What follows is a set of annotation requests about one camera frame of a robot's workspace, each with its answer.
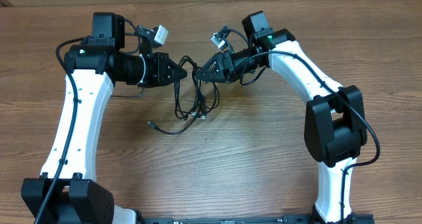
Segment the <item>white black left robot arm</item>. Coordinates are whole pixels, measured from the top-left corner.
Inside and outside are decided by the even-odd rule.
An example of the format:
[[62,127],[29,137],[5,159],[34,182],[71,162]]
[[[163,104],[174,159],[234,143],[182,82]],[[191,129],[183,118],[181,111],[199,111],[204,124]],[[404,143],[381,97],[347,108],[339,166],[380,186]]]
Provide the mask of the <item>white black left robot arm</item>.
[[92,32],[69,40],[58,55],[66,77],[65,99],[51,151],[37,179],[23,181],[21,196],[36,223],[142,223],[139,211],[119,207],[96,182],[96,151],[106,105],[117,82],[145,90],[173,84],[187,71],[159,51],[168,31],[134,26],[138,40],[125,51],[129,20],[94,13]]

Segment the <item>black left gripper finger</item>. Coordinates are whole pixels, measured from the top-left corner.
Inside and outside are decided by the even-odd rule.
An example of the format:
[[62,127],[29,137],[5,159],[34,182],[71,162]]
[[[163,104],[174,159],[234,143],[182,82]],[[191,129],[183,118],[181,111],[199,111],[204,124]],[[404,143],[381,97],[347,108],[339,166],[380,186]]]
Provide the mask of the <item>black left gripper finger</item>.
[[175,63],[172,60],[169,60],[167,64],[167,71],[168,75],[171,78],[186,78],[187,77],[187,71],[182,68],[182,66],[179,66],[177,63]]
[[166,83],[167,83],[167,85],[176,84],[184,78],[186,78],[186,76],[168,76],[166,78]]

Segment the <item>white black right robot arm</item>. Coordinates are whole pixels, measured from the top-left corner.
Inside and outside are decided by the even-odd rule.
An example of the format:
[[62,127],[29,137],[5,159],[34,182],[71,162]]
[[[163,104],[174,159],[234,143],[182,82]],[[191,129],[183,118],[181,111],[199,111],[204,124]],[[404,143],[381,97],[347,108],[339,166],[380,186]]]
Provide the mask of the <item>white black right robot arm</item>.
[[220,49],[196,73],[205,82],[242,81],[247,73],[270,68],[281,75],[306,105],[305,145],[318,163],[315,223],[356,223],[349,204],[351,173],[367,142],[363,98],[356,86],[344,87],[324,74],[286,29],[275,31],[262,11],[242,21],[248,47],[228,50],[228,27],[214,33]]

